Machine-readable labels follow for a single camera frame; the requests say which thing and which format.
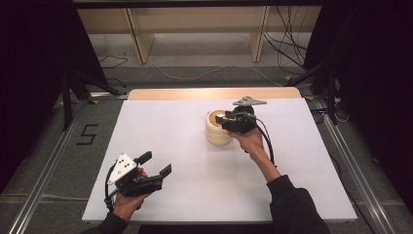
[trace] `cylindrical object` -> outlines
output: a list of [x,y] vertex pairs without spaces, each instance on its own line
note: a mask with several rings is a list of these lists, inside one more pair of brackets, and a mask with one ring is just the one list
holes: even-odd
[[225,115],[225,110],[210,111],[206,116],[206,138],[214,145],[225,145],[231,141],[227,131],[223,130],[221,125],[215,121],[215,116]]

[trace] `person's hand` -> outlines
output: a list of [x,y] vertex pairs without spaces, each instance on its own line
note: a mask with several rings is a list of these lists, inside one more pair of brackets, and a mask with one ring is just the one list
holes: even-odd
[[281,176],[264,150],[262,134],[258,129],[255,128],[244,135],[228,132],[228,136],[235,138],[240,143],[241,149],[249,153],[249,157],[257,164],[267,182]]
[[241,149],[249,153],[254,162],[268,160],[267,153],[264,150],[262,135],[257,128],[244,135],[228,132],[228,136],[235,138],[240,143]]
[[[148,174],[143,171],[142,168],[137,169],[137,173],[140,176],[148,177]],[[147,198],[149,194],[144,194],[138,197],[125,197],[120,192],[116,194],[115,206],[113,209],[113,214],[117,215],[121,219],[125,221],[129,221],[131,216],[133,215],[134,211],[139,208],[145,198]]]

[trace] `black sleeve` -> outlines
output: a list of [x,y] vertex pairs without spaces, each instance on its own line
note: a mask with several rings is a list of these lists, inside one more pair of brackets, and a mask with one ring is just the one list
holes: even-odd
[[122,234],[128,223],[118,216],[108,213],[106,219],[97,227],[90,228],[82,234]]
[[307,189],[295,188],[288,175],[274,179],[267,186],[273,199],[270,209],[275,233],[330,233]]

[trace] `floor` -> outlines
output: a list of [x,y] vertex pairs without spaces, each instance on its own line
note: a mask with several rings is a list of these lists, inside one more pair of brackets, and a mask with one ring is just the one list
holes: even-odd
[[[282,40],[283,35],[272,33],[271,36]],[[264,43],[262,48],[261,60],[259,62],[251,61],[250,51],[247,43],[247,35],[241,33],[227,34],[160,34],[156,35],[149,60],[146,64],[138,64],[129,35],[90,35],[94,44],[95,52],[101,59],[102,67],[116,68],[137,68],[146,67],[160,69],[166,77],[170,79],[186,78],[195,79],[205,74],[216,74],[223,72],[223,69],[232,69],[231,71],[243,72],[245,67],[256,68],[258,77],[268,79],[260,70],[268,69],[272,66],[281,66],[284,71],[280,75],[279,83],[286,82],[289,76],[297,76],[300,73],[296,64],[287,58],[280,58],[271,45]],[[295,34],[300,45],[307,47],[310,33]],[[283,46],[285,52],[291,57],[298,59],[293,47]],[[201,73],[193,77],[187,77],[185,71],[173,70],[174,67],[198,67]],[[114,72],[108,69],[106,74]],[[298,85],[302,96],[310,96],[309,87],[311,80]],[[96,129],[98,134],[105,135],[103,138],[96,138],[99,145],[107,145],[111,136],[114,124],[116,123],[117,114],[122,105],[121,101],[102,100],[97,105],[88,105],[86,111],[79,118],[79,126],[90,124],[87,121],[95,118],[94,116],[106,116],[99,123],[102,128]],[[323,105],[322,98],[316,98],[309,101],[310,108],[320,108]],[[342,118],[346,118],[346,113],[338,113]],[[39,138],[36,147],[32,150],[32,156],[25,159],[8,187],[0,197],[0,233],[8,233],[15,223],[19,220],[20,211],[23,205],[36,194],[31,194],[33,187],[37,185],[39,177],[44,174],[44,165],[51,163],[51,155],[56,154],[56,145],[61,143],[62,126],[62,108],[59,101],[56,103],[55,114],[51,117],[48,125],[45,127],[42,137]],[[404,204],[393,190],[392,185],[380,169],[380,165],[373,162],[370,150],[362,138],[362,133],[358,130],[357,125],[352,123],[351,119],[347,122],[339,122],[337,128],[329,127],[327,118],[322,118],[320,114],[315,114],[315,121],[318,124],[320,134],[324,140],[327,150],[341,165],[342,177],[344,184],[353,195],[356,204],[360,208],[358,212],[359,219],[351,223],[328,223],[332,233],[372,233],[368,228],[367,222],[370,223],[375,233],[413,233],[413,217],[407,211]],[[22,229],[25,233],[73,233],[80,232],[91,225],[81,221],[82,211],[89,199],[90,188],[82,187],[78,184],[94,182],[94,175],[99,169],[101,158],[88,159],[85,155],[98,154],[104,155],[105,149],[102,147],[84,148],[81,153],[75,147],[76,142],[82,141],[78,136],[84,129],[77,128],[72,136],[67,137],[67,143],[64,145],[63,156],[59,158],[58,167],[50,170],[50,177],[43,179],[45,189],[39,194],[39,205],[28,214],[25,220],[28,222]],[[383,216],[388,220],[377,220],[382,217],[374,214],[371,210],[371,197],[365,197],[361,192],[359,183],[348,167],[346,157],[343,157],[343,149],[337,147],[333,133],[339,131],[347,143],[350,156],[356,158],[356,164],[365,179],[366,185],[377,200],[378,208],[383,209]],[[138,226],[132,224],[126,233],[136,233]]]

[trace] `white table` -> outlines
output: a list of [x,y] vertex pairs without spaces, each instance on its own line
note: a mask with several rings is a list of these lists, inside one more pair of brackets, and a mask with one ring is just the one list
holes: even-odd
[[[266,97],[266,91],[274,88],[256,89],[253,94]],[[141,224],[271,222],[271,195],[256,165],[237,141],[218,147],[205,136],[207,112],[232,110],[232,102],[241,97],[170,97],[170,100],[143,98],[145,100],[124,102],[83,221],[104,220],[107,213],[103,203],[104,181],[120,153],[137,158],[150,150],[153,158],[143,165],[145,171],[154,176],[172,163],[172,173],[164,180],[163,189],[145,200],[132,221]],[[324,220],[355,220],[357,216],[306,101],[302,98],[266,100],[268,104],[254,106],[254,109],[270,133],[281,173],[289,175],[296,187],[309,190]]]

